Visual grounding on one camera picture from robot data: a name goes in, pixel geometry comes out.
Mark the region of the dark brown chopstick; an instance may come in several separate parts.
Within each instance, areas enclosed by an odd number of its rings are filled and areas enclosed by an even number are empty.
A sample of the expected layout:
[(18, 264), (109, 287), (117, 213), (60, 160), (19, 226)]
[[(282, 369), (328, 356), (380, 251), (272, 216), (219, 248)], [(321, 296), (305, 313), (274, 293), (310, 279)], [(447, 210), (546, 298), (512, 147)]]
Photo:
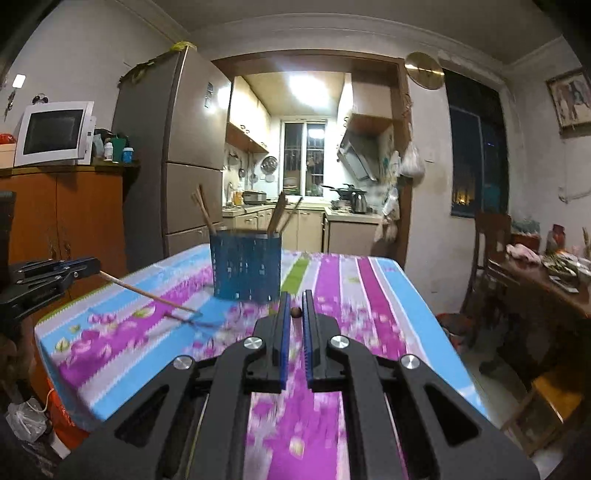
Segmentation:
[(294, 319), (303, 317), (303, 311), (300, 307), (293, 307), (290, 309), (290, 316)]

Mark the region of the black wok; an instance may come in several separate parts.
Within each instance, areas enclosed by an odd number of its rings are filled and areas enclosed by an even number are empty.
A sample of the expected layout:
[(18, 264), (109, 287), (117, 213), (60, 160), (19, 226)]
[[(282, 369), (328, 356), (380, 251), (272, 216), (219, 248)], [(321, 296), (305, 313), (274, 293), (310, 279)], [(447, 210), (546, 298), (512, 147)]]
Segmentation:
[(353, 184), (346, 184), (346, 187), (339, 187), (335, 188), (329, 185), (322, 184), (322, 189), (327, 189), (329, 191), (335, 192), (339, 195), (339, 199), (349, 201), (353, 198), (353, 195), (356, 194), (366, 194), (366, 191), (362, 189), (356, 188)]

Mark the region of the white plastic hanging bag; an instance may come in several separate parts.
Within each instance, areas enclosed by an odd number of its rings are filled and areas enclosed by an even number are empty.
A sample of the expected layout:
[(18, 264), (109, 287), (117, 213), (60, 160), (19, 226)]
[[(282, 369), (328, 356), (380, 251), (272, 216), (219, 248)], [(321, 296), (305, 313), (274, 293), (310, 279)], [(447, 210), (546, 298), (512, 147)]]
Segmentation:
[(418, 148), (410, 141), (404, 153), (400, 174), (413, 180), (421, 180), (426, 174), (426, 163), (420, 156)]

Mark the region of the blue lidded jar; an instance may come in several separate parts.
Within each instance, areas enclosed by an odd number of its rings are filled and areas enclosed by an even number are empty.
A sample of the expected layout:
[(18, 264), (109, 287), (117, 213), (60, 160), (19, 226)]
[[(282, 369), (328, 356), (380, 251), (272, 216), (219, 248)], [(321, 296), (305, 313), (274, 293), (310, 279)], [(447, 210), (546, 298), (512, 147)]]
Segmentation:
[(131, 164), (133, 161), (134, 149), (132, 147), (124, 147), (121, 151), (121, 162), (124, 164)]

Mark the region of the white medicine bottle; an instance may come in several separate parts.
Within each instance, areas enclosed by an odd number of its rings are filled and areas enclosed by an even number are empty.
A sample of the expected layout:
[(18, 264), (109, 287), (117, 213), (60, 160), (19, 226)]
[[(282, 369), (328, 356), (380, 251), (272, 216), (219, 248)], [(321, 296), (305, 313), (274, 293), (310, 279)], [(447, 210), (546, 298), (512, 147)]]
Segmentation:
[(114, 155), (114, 147), (113, 147), (113, 144), (111, 142), (106, 142), (104, 144), (103, 159), (105, 161), (112, 162), (113, 161), (113, 155)]

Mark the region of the framed wall picture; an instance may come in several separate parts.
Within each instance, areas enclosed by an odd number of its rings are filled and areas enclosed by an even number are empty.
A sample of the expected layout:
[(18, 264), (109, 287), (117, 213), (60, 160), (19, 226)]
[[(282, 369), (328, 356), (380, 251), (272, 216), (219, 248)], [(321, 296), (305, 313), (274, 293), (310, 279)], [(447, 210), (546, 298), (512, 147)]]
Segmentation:
[(546, 81), (562, 137), (585, 135), (590, 128), (590, 80), (582, 68)]

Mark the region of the wooden chair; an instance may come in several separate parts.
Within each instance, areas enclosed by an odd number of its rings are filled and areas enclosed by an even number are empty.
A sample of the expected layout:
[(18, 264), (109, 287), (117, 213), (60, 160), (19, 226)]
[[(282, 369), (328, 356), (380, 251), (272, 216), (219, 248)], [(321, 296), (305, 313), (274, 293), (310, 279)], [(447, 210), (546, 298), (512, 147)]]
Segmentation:
[(477, 274), (485, 272), (491, 258), (500, 259), (511, 239), (512, 219), (507, 214), (478, 211), (475, 214), (473, 259), (467, 291), (461, 312), (468, 312), (471, 296), (476, 288)]

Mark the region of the light bamboo chopstick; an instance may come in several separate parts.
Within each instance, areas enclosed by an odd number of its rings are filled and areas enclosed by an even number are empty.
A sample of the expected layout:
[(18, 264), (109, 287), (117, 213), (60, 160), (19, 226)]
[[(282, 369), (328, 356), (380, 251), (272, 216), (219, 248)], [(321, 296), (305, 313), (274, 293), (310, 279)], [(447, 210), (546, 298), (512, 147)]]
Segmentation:
[(166, 300), (166, 299), (164, 299), (162, 297), (158, 297), (158, 296), (156, 296), (154, 294), (151, 294), (151, 293), (149, 293), (147, 291), (141, 290), (141, 289), (139, 289), (139, 288), (137, 288), (137, 287), (135, 287), (133, 285), (129, 285), (129, 284), (121, 281), (120, 279), (118, 279), (118, 278), (116, 278), (116, 277), (114, 277), (114, 276), (112, 276), (110, 274), (107, 274), (106, 272), (104, 272), (102, 270), (100, 270), (98, 272), (98, 275), (103, 280), (106, 280), (109, 283), (112, 283), (112, 284), (114, 284), (114, 285), (116, 285), (118, 287), (121, 287), (123, 289), (129, 290), (129, 291), (131, 291), (131, 292), (133, 292), (135, 294), (138, 294), (140, 296), (149, 298), (149, 299), (153, 300), (154, 302), (158, 302), (158, 303), (167, 305), (167, 306), (169, 306), (169, 307), (171, 307), (173, 309), (183, 310), (183, 311), (188, 312), (188, 313), (191, 313), (192, 315), (195, 315), (195, 316), (200, 316), (201, 315), (201, 313), (198, 312), (197, 310), (194, 310), (194, 309), (191, 309), (190, 307), (186, 307), (186, 306), (183, 306), (183, 305), (174, 303), (174, 302), (169, 301), (169, 300)]

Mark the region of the pink cloth on table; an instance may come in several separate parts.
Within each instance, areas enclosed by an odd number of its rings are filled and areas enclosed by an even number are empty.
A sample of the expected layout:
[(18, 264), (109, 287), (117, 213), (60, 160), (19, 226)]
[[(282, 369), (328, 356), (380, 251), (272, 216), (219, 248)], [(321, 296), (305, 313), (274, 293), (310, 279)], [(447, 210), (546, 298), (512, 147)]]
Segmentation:
[(516, 245), (508, 244), (506, 246), (506, 253), (509, 257), (516, 261), (524, 262), (530, 265), (541, 264), (541, 257), (529, 247), (521, 243)]

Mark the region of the gold round wall clock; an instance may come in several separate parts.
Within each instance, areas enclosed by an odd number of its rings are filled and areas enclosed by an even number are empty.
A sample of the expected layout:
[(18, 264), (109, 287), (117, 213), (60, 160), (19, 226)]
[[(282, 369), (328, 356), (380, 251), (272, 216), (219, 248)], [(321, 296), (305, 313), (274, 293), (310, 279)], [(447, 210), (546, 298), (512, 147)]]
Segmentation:
[(445, 73), (439, 62), (423, 52), (410, 53), (405, 59), (408, 77), (424, 89), (435, 91), (445, 84)]

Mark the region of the brown chopstick in holder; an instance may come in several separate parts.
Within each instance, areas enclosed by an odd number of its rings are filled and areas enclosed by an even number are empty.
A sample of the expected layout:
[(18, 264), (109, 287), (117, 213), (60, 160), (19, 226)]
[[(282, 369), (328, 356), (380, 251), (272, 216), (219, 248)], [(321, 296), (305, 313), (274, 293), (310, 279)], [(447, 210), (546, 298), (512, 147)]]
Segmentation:
[(266, 233), (270, 236), (276, 232), (277, 226), (279, 225), (280, 218), (283, 216), (284, 208), (287, 206), (287, 195), (286, 192), (281, 191), (279, 199), (276, 201), (276, 207), (273, 209), (273, 215), (271, 215), (270, 223), (267, 225)]
[(289, 214), (287, 214), (286, 221), (284, 221), (283, 225), (281, 225), (281, 227), (280, 227), (280, 230), (279, 230), (280, 235), (282, 235), (284, 230), (287, 229), (287, 226), (290, 225), (291, 219), (293, 219), (294, 214), (297, 213), (297, 209), (301, 206), (301, 202), (303, 202), (303, 200), (304, 200), (304, 196), (301, 196), (301, 198), (298, 199), (297, 203), (294, 205), (294, 208), (290, 210)]
[(211, 220), (211, 215), (209, 215), (206, 203), (204, 201), (204, 188), (202, 188), (201, 184), (198, 184), (195, 190), (191, 193), (191, 199), (193, 200), (193, 203), (200, 209), (201, 215), (204, 218), (209, 233), (215, 234), (216, 228)]

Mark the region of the dark wooden dining table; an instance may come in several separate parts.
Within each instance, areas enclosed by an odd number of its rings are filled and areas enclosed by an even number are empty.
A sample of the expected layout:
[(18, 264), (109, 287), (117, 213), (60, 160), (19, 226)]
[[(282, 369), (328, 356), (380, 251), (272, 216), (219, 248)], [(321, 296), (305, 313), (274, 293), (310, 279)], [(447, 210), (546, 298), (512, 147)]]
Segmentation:
[(491, 376), (506, 363), (525, 386), (561, 365), (589, 377), (590, 292), (569, 294), (543, 267), (501, 254), (488, 260), (486, 273), (497, 284), (495, 300), (507, 330), (479, 371)]

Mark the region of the blue perforated utensil holder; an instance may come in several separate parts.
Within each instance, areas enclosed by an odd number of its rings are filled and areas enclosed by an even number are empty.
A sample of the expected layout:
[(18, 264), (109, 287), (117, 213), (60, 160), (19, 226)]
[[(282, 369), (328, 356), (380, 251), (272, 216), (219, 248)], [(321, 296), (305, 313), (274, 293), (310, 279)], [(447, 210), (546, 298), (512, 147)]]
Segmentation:
[(211, 236), (213, 296), (264, 304), (280, 298), (281, 237), (226, 229)]

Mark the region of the white microwave oven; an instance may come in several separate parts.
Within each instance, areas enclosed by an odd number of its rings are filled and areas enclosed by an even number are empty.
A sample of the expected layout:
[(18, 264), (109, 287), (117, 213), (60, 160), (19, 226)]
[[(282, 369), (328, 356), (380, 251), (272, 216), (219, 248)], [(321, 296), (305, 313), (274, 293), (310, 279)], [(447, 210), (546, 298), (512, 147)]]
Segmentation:
[(38, 103), (23, 113), (14, 166), (65, 162), (89, 165), (96, 118), (93, 101)]

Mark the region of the brown refrigerator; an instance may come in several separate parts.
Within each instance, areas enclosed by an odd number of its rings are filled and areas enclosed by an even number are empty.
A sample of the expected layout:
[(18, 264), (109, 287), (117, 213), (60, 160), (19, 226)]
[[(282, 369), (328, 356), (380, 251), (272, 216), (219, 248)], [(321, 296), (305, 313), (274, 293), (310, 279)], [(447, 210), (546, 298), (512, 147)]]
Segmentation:
[(222, 168), (231, 84), (186, 47), (159, 55), (119, 82), (112, 129), (134, 149), (139, 173), (123, 203), (129, 271), (207, 242), (191, 193), (198, 184), (221, 223)]

